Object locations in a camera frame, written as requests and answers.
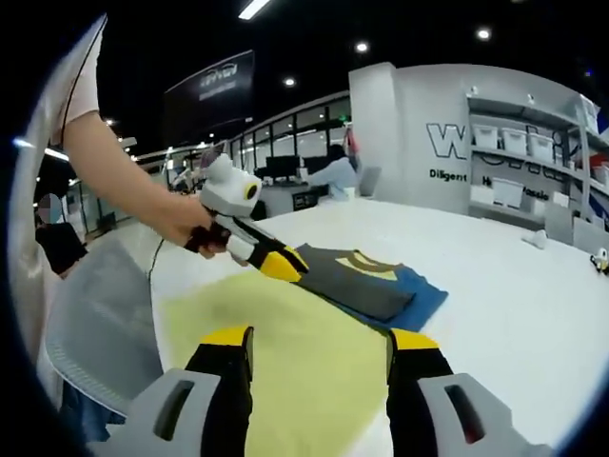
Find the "dark gray t-shirt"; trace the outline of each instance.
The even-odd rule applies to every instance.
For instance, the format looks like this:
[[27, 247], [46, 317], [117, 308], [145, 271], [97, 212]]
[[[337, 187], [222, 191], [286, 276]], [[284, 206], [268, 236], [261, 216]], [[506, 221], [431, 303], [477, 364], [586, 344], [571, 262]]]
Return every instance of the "dark gray t-shirt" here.
[[383, 282], [388, 281], [358, 271], [375, 273], [378, 268], [363, 263], [349, 268], [338, 261], [352, 259], [354, 251], [318, 249], [309, 245], [296, 250], [309, 266], [309, 273], [296, 285], [330, 302], [387, 321], [400, 314], [412, 301], [413, 294], [386, 287]]

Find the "computer monitor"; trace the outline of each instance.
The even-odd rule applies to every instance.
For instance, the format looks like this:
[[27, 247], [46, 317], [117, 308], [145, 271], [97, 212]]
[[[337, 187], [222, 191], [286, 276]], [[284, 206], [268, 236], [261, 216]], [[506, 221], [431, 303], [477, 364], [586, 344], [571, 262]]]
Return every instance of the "computer monitor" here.
[[301, 159], [297, 155], [266, 158], [266, 176], [271, 178], [290, 178], [297, 175]]
[[304, 166], [308, 171], [308, 174], [318, 172], [320, 169], [324, 169], [330, 164], [330, 160], [325, 155], [319, 157], [307, 157], [304, 159]]

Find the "office chair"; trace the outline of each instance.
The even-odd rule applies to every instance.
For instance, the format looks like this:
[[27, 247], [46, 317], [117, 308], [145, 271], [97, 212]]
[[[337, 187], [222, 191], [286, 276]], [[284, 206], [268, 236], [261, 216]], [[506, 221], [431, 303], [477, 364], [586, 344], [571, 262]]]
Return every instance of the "office chair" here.
[[573, 230], [573, 246], [596, 255], [600, 248], [609, 249], [609, 233], [583, 219], [576, 218]]
[[381, 172], [381, 167], [366, 167], [363, 169], [358, 189], [361, 197], [372, 198], [374, 196], [374, 190], [381, 179]]
[[548, 202], [545, 207], [545, 232], [549, 239], [573, 246], [573, 213], [571, 209]]
[[94, 249], [57, 290], [45, 346], [68, 383], [123, 416], [162, 376], [147, 277], [118, 240]]

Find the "human hand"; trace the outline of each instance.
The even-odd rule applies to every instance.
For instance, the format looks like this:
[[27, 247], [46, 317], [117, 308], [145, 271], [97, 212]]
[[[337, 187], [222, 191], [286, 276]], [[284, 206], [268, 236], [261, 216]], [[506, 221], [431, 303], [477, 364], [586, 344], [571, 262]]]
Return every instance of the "human hand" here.
[[[150, 218], [150, 226], [169, 242], [184, 247], [190, 239], [191, 232], [197, 227], [210, 229], [213, 217], [209, 211], [201, 205], [196, 195], [180, 195], [169, 193], [164, 196], [164, 201], [155, 214]], [[199, 248], [199, 253], [206, 259], [215, 254], [225, 252], [226, 246], [210, 244]]]

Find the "white table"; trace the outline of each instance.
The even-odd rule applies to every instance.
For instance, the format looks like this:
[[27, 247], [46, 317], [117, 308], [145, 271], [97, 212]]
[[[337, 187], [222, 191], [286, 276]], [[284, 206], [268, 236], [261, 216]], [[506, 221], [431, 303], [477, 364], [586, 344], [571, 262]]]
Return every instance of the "white table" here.
[[[609, 281], [589, 256], [524, 230], [433, 209], [355, 200], [263, 221], [291, 246], [352, 249], [404, 263], [450, 295], [423, 332], [455, 372], [467, 372], [511, 407], [516, 429], [554, 448], [592, 406], [609, 366]], [[153, 304], [243, 271], [228, 256], [205, 261], [162, 250]], [[167, 364], [163, 323], [155, 318]], [[348, 455], [392, 455], [383, 412]]]

